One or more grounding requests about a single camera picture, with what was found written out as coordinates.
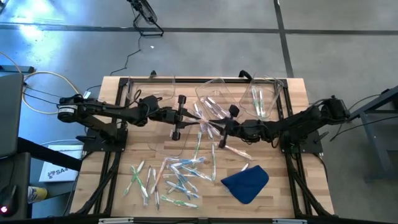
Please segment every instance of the white cable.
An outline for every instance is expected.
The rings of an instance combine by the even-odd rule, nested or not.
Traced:
[[[19,72],[19,73],[22,73],[21,70],[20,70],[20,68],[18,67],[17,63],[15,63],[15,61],[13,61],[13,59],[11,59],[10,57],[8,57],[8,56],[7,56],[5,53],[3,53],[3,52],[0,52],[0,54],[2,54],[2,55],[5,56],[8,60],[10,60],[10,61],[15,65],[15,67],[16,67],[17,70],[18,70],[18,72]],[[29,74],[29,75],[26,75],[26,76],[24,77],[24,81],[26,81],[28,78],[30,78],[30,77],[32,77],[32,76],[34,76],[34,75],[38,75],[38,74],[51,74],[51,75],[58,76],[58,77],[64,79],[64,80],[73,88],[73,90],[74,90],[77,94],[79,94],[79,91],[75,88],[75,86],[74,86],[67,78],[65,78],[64,76],[59,75],[59,74],[57,74],[57,73],[54,73],[54,72],[46,72],[46,71],[34,72],[34,73]],[[29,105],[29,104],[26,102],[26,100],[25,100],[25,94],[24,94],[24,93],[25,93],[25,90],[26,90],[26,88],[22,91],[22,101],[25,103],[25,105],[26,105],[29,109],[31,109],[31,110],[33,110],[33,111],[36,111],[36,112],[38,112],[38,113],[42,113],[42,114],[57,114],[57,113],[58,113],[58,112],[40,111],[40,110],[37,110],[37,109],[33,108],[33,107],[32,107],[31,105]]]
[[[51,144],[51,143],[56,143],[56,142],[65,142],[65,141],[79,141],[77,139],[64,139],[64,140],[55,140],[55,141],[49,141],[49,142],[45,142],[43,144],[40,144],[41,146],[44,146],[46,144]]]
[[[51,75],[58,76],[58,77],[64,79],[64,80],[73,88],[73,90],[74,90],[77,94],[79,94],[79,91],[75,88],[75,86],[73,86],[73,84],[72,84],[69,80],[67,80],[67,78],[65,78],[65,77],[63,77],[62,75],[59,75],[59,74],[57,74],[57,73],[54,73],[54,72],[46,72],[46,71],[34,72],[34,73],[29,74],[29,75],[26,75],[26,76],[24,77],[24,81],[26,81],[26,80],[27,80],[28,78],[30,78],[31,76],[37,75],[37,74],[51,74]],[[25,103],[25,105],[26,105],[28,108],[30,108],[30,109],[32,109],[33,111],[36,111],[36,112],[38,112],[38,113],[42,113],[42,114],[57,114],[57,113],[58,113],[57,111],[56,111],[56,112],[39,111],[39,110],[37,110],[37,109],[31,107],[31,105],[29,105],[29,104],[26,102],[26,100],[25,100],[25,94],[22,94],[22,101]]]

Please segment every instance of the yellow object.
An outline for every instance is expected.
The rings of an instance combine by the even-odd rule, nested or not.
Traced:
[[[27,188],[27,202],[41,202],[47,197],[47,189],[41,187],[31,187]]]

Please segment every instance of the label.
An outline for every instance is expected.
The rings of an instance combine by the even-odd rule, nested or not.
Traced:
[[[62,113],[62,112],[69,112],[69,113],[74,113],[75,110],[71,109],[71,108],[62,108],[58,110],[58,113]]]
[[[59,107],[58,107],[59,109],[61,109],[61,108],[74,108],[74,109],[76,109],[77,110],[77,105],[60,105]]]
[[[91,92],[90,91],[85,91],[85,94],[83,95],[83,99],[87,99],[90,96]]]

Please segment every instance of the cable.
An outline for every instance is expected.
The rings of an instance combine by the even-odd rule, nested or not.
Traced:
[[[32,76],[34,76],[34,75],[38,75],[38,74],[51,74],[51,75],[55,75],[55,76],[57,76],[57,77],[60,77],[60,78],[64,79],[64,80],[73,88],[73,90],[76,92],[76,94],[79,94],[79,91],[75,88],[75,86],[74,86],[69,80],[67,80],[67,78],[65,78],[64,76],[59,75],[59,74],[57,74],[57,73],[54,73],[54,72],[46,72],[46,71],[43,71],[43,72],[34,72],[34,73],[29,74],[29,75],[26,75],[26,76],[24,77],[24,81],[26,81],[26,80],[28,80],[30,77],[32,77]],[[25,96],[24,96],[24,95],[22,96],[22,101],[25,103],[25,105],[26,105],[28,108],[30,108],[31,110],[36,111],[36,112],[38,112],[38,113],[42,113],[42,114],[57,114],[57,113],[58,113],[58,112],[45,112],[45,111],[40,111],[40,110],[37,110],[37,109],[31,107],[31,105],[29,105],[29,104],[26,102]]]
[[[44,146],[44,145],[46,145],[46,144],[51,144],[51,143],[56,143],[56,142],[65,142],[65,141],[78,141],[78,142],[80,142],[80,141],[77,140],[77,139],[63,139],[63,140],[55,140],[55,141],[45,142],[45,143],[42,143],[42,144],[40,144],[40,145],[41,145],[41,146]]]
[[[10,57],[8,57],[5,53],[3,53],[3,52],[0,52],[0,54],[2,54],[3,56],[5,56],[8,60],[10,60],[14,65],[15,65],[15,67],[17,68],[17,70],[18,70],[18,72],[19,73],[22,73],[21,72],[21,69],[18,67],[18,65],[17,65],[17,63],[15,63],[15,61],[13,61],[13,59],[11,59]]]
[[[109,76],[112,76],[114,73],[120,72],[121,70],[127,69],[127,64],[129,63],[129,57],[130,57],[130,56],[133,56],[133,55],[135,55],[136,53],[138,53],[138,52],[141,51],[141,45],[140,45],[141,37],[142,37],[142,36],[140,36],[140,37],[138,38],[138,50],[135,51],[135,52],[133,52],[133,53],[131,53],[131,54],[129,54],[129,55],[127,56],[126,63],[124,63],[124,67],[123,67],[123,68],[120,68],[120,69],[117,69],[117,70],[111,72],[111,73],[109,74]]]
[[[323,159],[316,153],[313,153],[314,156],[318,157],[319,161],[321,161],[323,168],[325,170],[325,175],[326,175],[326,181],[329,182],[329,178],[328,178],[328,169],[326,168],[325,162],[323,161]]]
[[[11,158],[11,161],[12,161],[12,170],[11,170],[10,179],[9,179],[9,181],[8,181],[8,185],[11,184],[12,174],[14,173],[14,168],[15,168],[14,156]]]
[[[62,216],[65,216],[65,214],[66,214],[66,212],[68,210],[69,203],[71,202],[70,199],[72,199],[73,190],[75,189],[75,186],[77,184],[77,179],[79,178],[79,175],[80,175],[80,172],[77,173],[75,181],[73,181],[72,189],[70,190],[70,194],[69,194],[69,197],[68,197],[68,200],[67,200],[67,205],[65,206],[65,209],[64,209],[64,211],[62,213]]]
[[[24,86],[24,88],[28,88],[28,89],[30,89],[30,90],[37,91],[37,92],[39,92],[39,93],[44,93],[44,94],[47,94],[47,95],[50,95],[50,96],[56,96],[56,97],[58,97],[58,98],[63,98],[63,96],[58,96],[58,95],[54,95],[54,94],[51,94],[51,93],[46,93],[46,92],[44,92],[44,91],[35,90],[35,89],[33,89],[33,88],[29,87],[29,86]]]
[[[42,101],[47,102],[47,103],[51,103],[51,104],[54,104],[54,105],[58,105],[58,103],[53,103],[53,102],[51,102],[51,101],[43,100],[43,99],[41,99],[41,98],[39,98],[39,97],[32,96],[32,95],[29,95],[29,94],[27,94],[27,93],[22,93],[22,94],[23,94],[23,95],[27,95],[27,96],[32,97],[32,98],[35,98],[35,99],[38,99],[38,100],[42,100]]]
[[[348,109],[348,111],[351,110],[351,109],[353,109],[354,106],[356,106],[358,103],[360,103],[360,102],[362,102],[362,101],[364,101],[364,100],[367,100],[367,99],[369,99],[369,98],[375,97],[375,96],[380,96],[380,94],[375,94],[375,95],[367,96],[367,97],[365,97],[365,98],[363,98],[363,99],[361,99],[361,100],[358,100],[356,103],[354,103],[354,104]],[[343,127],[343,124],[340,124],[340,126],[338,127],[338,130],[337,130],[336,134],[329,140],[330,142],[333,141],[333,140],[337,137],[337,135],[339,135],[339,131],[341,130],[341,127]]]
[[[90,90],[90,89],[92,89],[92,88],[96,88],[96,87],[101,87],[101,85],[95,85],[95,86],[89,87],[89,88],[87,88],[86,91],[88,91],[88,90]]]
[[[355,126],[355,127],[348,128],[348,129],[346,129],[346,130],[344,130],[344,131],[342,131],[342,132],[336,134],[335,137],[339,136],[340,134],[343,134],[343,133],[346,132],[346,131],[352,130],[352,129],[354,129],[354,128],[358,128],[358,127],[365,126],[365,125],[368,125],[368,124],[373,124],[373,123],[376,123],[376,122],[379,122],[379,121],[385,121],[385,120],[387,120],[387,119],[392,119],[392,118],[398,118],[398,116],[392,116],[392,117],[389,117],[389,118],[383,118],[383,119],[379,119],[379,120],[376,120],[376,121],[372,121],[372,122],[360,124],[360,125],[357,125],[357,126]]]
[[[20,68],[18,67],[17,63],[15,63],[15,61],[13,61],[13,59],[11,59],[10,57],[8,57],[8,56],[7,56],[5,53],[3,53],[3,52],[0,52],[0,54],[3,55],[3,56],[5,56],[7,59],[9,59],[9,60],[15,65],[15,67],[16,67],[17,70],[18,70],[18,72],[19,72],[19,73],[22,73],[21,70],[20,70]],[[79,91],[75,88],[75,86],[73,86],[73,84],[72,84],[69,80],[67,80],[67,78],[65,78],[64,76],[59,75],[59,74],[57,74],[57,73],[54,73],[54,72],[46,72],[46,71],[34,72],[34,73],[31,73],[31,74],[26,75],[26,76],[24,77],[24,82],[25,82],[26,80],[28,80],[30,77],[32,77],[32,76],[34,76],[34,75],[38,75],[38,74],[51,74],[51,75],[58,76],[58,77],[64,79],[64,80],[73,88],[73,90],[74,90],[77,94],[79,94]],[[57,114],[57,113],[58,113],[58,112],[45,112],[45,111],[40,111],[40,110],[37,110],[37,109],[31,107],[31,105],[29,105],[29,104],[26,102],[26,100],[25,100],[25,95],[24,95],[24,94],[22,95],[22,101],[24,102],[24,104],[25,104],[29,109],[31,109],[31,110],[33,110],[33,111],[36,111],[36,112],[38,112],[38,113],[42,113],[42,114]]]

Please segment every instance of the clear plastic container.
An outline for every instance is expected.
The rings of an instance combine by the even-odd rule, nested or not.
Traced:
[[[248,114],[266,120],[271,115],[283,87],[282,81],[256,73],[239,101],[239,105]]]
[[[175,77],[174,75],[156,75],[149,78],[132,78],[134,80],[131,87],[127,87],[127,96],[130,100],[134,99],[134,95],[141,90],[139,98],[145,98],[154,95],[161,100],[158,102],[160,108],[169,106],[173,109],[178,108],[177,97],[175,96]],[[187,133],[190,127],[181,129],[181,138],[179,141],[173,141],[170,133],[174,131],[174,125],[151,121],[144,127],[130,127],[136,142],[146,142],[149,149],[166,156],[178,157],[182,151]]]
[[[239,108],[222,78],[216,78],[198,86],[196,93],[209,119],[223,119],[229,116],[228,110],[231,105]]]
[[[160,107],[173,106],[175,104],[175,76],[174,75],[156,75],[149,78],[135,78],[132,88],[127,88],[130,100],[134,98],[137,90],[141,90],[139,98],[145,98],[150,95],[161,97],[158,102]]]

